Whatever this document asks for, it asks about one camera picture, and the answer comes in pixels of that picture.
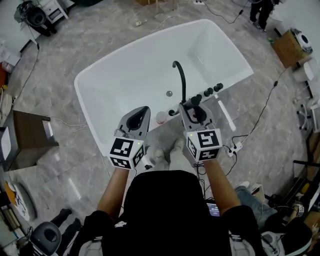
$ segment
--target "pants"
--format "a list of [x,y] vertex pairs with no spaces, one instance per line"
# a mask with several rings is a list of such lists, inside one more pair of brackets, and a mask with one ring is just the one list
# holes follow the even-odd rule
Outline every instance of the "pants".
[[167,171],[167,170],[182,170],[188,173],[196,174],[195,169],[190,164],[189,160],[184,156],[182,150],[179,148],[174,148],[170,152],[170,164],[163,159],[158,162],[153,168],[149,169],[149,171]]
[[[50,222],[55,224],[59,228],[61,226],[61,224],[68,218],[69,215],[70,215],[70,213],[67,212],[65,209],[63,209],[60,211],[59,215],[56,216]],[[64,253],[67,249],[67,246],[70,244],[72,239],[75,237],[78,230],[79,230],[79,227],[75,222],[66,228],[65,232],[62,234],[61,243],[55,252],[57,255],[59,255],[59,256],[64,255]]]
[[262,0],[258,3],[253,3],[251,5],[251,12],[250,12],[250,20],[252,22],[257,21],[257,13],[261,9],[260,15],[259,15],[259,25],[264,30],[267,25],[267,19],[269,18],[270,13],[274,9],[274,5],[270,0]]
[[263,231],[267,219],[277,213],[276,209],[270,208],[266,203],[261,202],[253,196],[245,186],[238,186],[235,192],[240,200],[241,205],[249,206],[254,214],[258,224],[259,231]]
[[48,19],[44,22],[44,25],[47,27],[47,29],[43,28],[42,26],[30,25],[30,27],[33,28],[38,33],[40,33],[41,35],[44,35],[46,37],[50,37],[50,31],[54,34],[57,32],[57,30],[55,29],[55,26]]

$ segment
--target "cardboard box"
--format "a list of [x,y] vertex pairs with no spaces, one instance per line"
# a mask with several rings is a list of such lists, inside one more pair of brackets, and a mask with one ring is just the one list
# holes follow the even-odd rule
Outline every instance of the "cardboard box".
[[[136,0],[140,5],[146,6],[148,4],[148,0]],[[150,5],[154,4],[156,0],[150,0]]]
[[310,211],[308,216],[305,218],[304,223],[312,230],[313,226],[317,225],[320,227],[320,212]]
[[271,46],[285,68],[295,65],[310,55],[303,51],[291,30],[284,33]]

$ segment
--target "screen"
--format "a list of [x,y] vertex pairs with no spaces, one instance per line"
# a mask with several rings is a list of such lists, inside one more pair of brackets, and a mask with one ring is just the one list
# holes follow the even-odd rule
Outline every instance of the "screen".
[[209,211],[210,211],[211,216],[214,216],[214,217],[220,216],[219,209],[215,203],[208,203],[207,202],[206,205],[209,207]]

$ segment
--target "leg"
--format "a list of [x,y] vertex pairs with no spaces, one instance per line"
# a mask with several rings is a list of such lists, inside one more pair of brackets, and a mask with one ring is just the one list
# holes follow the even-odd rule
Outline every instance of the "leg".
[[80,229],[81,229],[81,222],[78,218],[76,218],[74,222],[71,225],[69,225],[66,228],[65,232],[62,234],[61,243],[55,252],[56,254],[58,254],[58,256],[64,255],[68,245],[70,244],[72,239],[75,237],[77,231],[80,231]]
[[188,173],[196,174],[195,169],[192,167],[188,159],[184,156],[182,149],[185,142],[182,138],[178,138],[174,143],[174,148],[170,152],[170,166],[169,170],[182,170]]
[[47,30],[51,31],[52,33],[57,33],[57,30],[55,29],[55,25],[53,25],[48,19],[44,22],[44,25],[47,27]]
[[253,196],[245,186],[238,186],[235,192],[240,200],[241,205],[249,206],[255,216],[259,230],[262,231],[265,227],[266,220],[277,213],[276,209],[270,208],[267,204],[259,201]]
[[261,12],[259,16],[259,26],[261,29],[265,29],[267,25],[267,19],[269,18],[270,13],[274,9],[274,5],[270,0],[263,0],[261,7]]
[[166,171],[168,170],[168,162],[165,160],[165,153],[161,148],[157,148],[154,152],[154,161],[155,166],[146,172],[152,172],[152,171]]
[[251,4],[251,11],[250,11],[250,20],[252,22],[256,22],[257,21],[257,14],[262,6],[262,2],[259,2],[259,3],[253,3]]
[[71,213],[72,211],[70,209],[62,209],[59,215],[54,217],[50,222],[59,228]]
[[44,29],[41,26],[32,26],[29,25],[31,28],[33,28],[35,31],[37,31],[38,33],[40,33],[41,35],[44,35],[46,37],[50,37],[50,32],[47,29]]

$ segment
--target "drain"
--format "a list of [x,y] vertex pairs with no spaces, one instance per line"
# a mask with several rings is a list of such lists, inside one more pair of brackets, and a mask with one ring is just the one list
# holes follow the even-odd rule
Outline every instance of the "drain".
[[168,90],[168,91],[166,92],[166,95],[167,95],[168,97],[171,97],[171,96],[173,95],[173,93],[172,93],[172,91]]

